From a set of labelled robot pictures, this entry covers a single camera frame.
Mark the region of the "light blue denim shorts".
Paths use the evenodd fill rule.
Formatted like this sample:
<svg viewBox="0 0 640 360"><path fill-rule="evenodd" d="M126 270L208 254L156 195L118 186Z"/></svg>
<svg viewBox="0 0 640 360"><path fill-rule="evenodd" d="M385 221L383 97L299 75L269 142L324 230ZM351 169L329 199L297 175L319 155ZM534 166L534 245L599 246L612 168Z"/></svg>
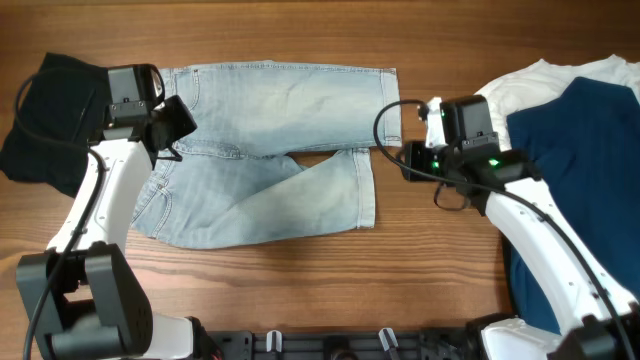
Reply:
<svg viewBox="0 0 640 360"><path fill-rule="evenodd" d="M401 144L392 68L273 61L165 68L196 129L160 160L132 227L216 249L370 228L370 151Z"/></svg>

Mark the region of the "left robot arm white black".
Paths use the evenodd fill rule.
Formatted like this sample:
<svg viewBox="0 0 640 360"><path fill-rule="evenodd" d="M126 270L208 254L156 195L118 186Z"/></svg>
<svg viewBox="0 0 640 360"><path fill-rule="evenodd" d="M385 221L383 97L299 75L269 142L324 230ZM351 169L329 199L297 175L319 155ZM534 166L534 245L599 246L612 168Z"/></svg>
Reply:
<svg viewBox="0 0 640 360"><path fill-rule="evenodd" d="M156 314L124 252L136 199L157 161L196 128L167 97L151 64L112 67L111 102L79 152L88 158L64 225L41 253L23 256L16 283L29 317L23 358L196 359L199 323Z"/></svg>

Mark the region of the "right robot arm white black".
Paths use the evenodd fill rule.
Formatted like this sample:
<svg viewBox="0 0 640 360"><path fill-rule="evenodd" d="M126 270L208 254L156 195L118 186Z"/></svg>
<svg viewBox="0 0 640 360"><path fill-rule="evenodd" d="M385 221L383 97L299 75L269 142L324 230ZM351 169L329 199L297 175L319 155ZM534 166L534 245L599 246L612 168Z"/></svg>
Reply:
<svg viewBox="0 0 640 360"><path fill-rule="evenodd" d="M527 155L500 149L488 105L469 96L416 103L441 145L409 150L409 174L454 186L510 242L542 289L558 333L512 316L480 326L484 359L636 359L639 302L595 259Z"/></svg>

